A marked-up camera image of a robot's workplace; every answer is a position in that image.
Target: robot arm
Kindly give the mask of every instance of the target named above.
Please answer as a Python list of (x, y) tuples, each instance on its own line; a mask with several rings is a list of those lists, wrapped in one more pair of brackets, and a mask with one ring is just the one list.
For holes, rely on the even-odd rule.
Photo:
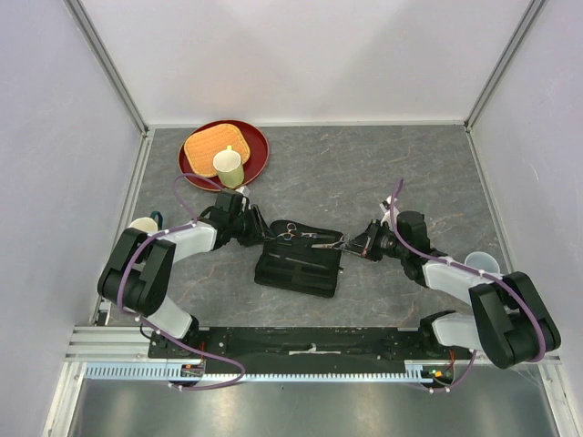
[[(138, 258), (141, 267), (130, 271), (125, 287), (124, 308), (175, 339), (187, 339), (196, 333), (199, 321), (167, 296), (172, 264), (218, 249), (232, 238), (243, 246), (271, 238), (257, 206), (250, 205), (249, 199), (236, 191), (221, 191), (215, 205), (207, 208), (202, 216), (197, 223), (151, 242)], [(139, 245), (150, 235), (133, 228), (124, 230), (99, 278), (97, 291), (101, 297), (117, 301), (124, 270)]]
[[(537, 356), (539, 343), (532, 323), (500, 286), (487, 278), (453, 267), (453, 259), (432, 248), (423, 214), (404, 211), (396, 215), (396, 226), (405, 241), (435, 258), (427, 260), (406, 248), (386, 220), (373, 220), (367, 230), (342, 246), (343, 251), (378, 261), (384, 256), (399, 259), (405, 275), (423, 287), (441, 290), (471, 305), (474, 315), (453, 311), (434, 314), (421, 321), (422, 347), (428, 352), (443, 346), (460, 346), (484, 351), (500, 368), (507, 368)], [(197, 223), (155, 239), (138, 258), (128, 276), (123, 305), (127, 310), (164, 330), (175, 339), (189, 342), (199, 322), (181, 310), (167, 296), (172, 264), (191, 255), (222, 247), (235, 238), (242, 246), (274, 239), (259, 209), (239, 192), (223, 190), (215, 205), (207, 208)], [(115, 246), (99, 279), (99, 294), (117, 301), (122, 275), (130, 259), (148, 234), (126, 229)], [(534, 313), (543, 332), (546, 351), (560, 345), (560, 335), (530, 278), (521, 272), (497, 275), (515, 291)]]
[[(387, 220), (390, 198), (381, 204), (383, 220), (373, 220), (367, 230), (343, 248), (373, 261), (383, 256), (399, 259), (405, 275), (419, 285), (444, 291), (472, 307), (473, 316), (445, 311), (421, 321), (428, 350), (460, 346), (483, 351), (499, 368), (506, 369), (538, 355), (539, 342), (527, 315), (517, 303), (492, 280), (454, 267), (451, 257), (432, 248), (427, 237), (423, 214), (416, 211), (395, 212), (399, 234), (414, 249), (438, 260), (427, 260), (406, 248)], [(531, 279), (522, 272), (491, 274), (509, 286), (534, 314), (542, 330), (546, 351), (560, 346), (557, 326), (548, 314)]]

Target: mug handle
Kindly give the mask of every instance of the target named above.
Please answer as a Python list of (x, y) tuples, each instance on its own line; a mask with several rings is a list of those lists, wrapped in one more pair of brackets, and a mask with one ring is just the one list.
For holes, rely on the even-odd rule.
[(162, 223), (164, 223), (164, 218), (162, 218), (162, 213), (160, 211), (152, 211), (149, 215), (158, 224), (158, 230), (162, 229)]

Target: white wall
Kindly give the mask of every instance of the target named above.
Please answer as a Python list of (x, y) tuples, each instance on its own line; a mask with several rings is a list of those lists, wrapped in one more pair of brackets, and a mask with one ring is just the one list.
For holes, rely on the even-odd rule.
[(555, 318), (573, 382), (583, 365), (581, 22), (580, 0), (547, 2), (474, 133), (516, 267)]
[(87, 323), (138, 132), (63, 2), (0, 14), (0, 435), (40, 435)]
[(83, 0), (150, 124), (462, 120), (528, 0)]

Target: metal floor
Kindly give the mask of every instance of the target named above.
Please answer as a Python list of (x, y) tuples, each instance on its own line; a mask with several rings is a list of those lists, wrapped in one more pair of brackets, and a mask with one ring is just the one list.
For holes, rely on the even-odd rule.
[(538, 369), (475, 366), (449, 394), (391, 383), (250, 382), (178, 392), (86, 381), (69, 437), (552, 437)]

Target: white cup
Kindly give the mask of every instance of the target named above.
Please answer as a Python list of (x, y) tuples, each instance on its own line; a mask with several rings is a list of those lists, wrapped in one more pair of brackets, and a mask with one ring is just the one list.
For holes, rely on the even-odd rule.
[(464, 264), (477, 270), (488, 273), (500, 273), (500, 266), (492, 255), (485, 252), (472, 252), (465, 257)]
[(236, 188), (243, 183), (245, 174), (240, 154), (227, 146), (212, 159), (212, 166), (217, 170), (217, 176), (227, 188)]
[(132, 221), (129, 224), (129, 228), (141, 230), (142, 232), (156, 232), (158, 223), (152, 217), (140, 217)]

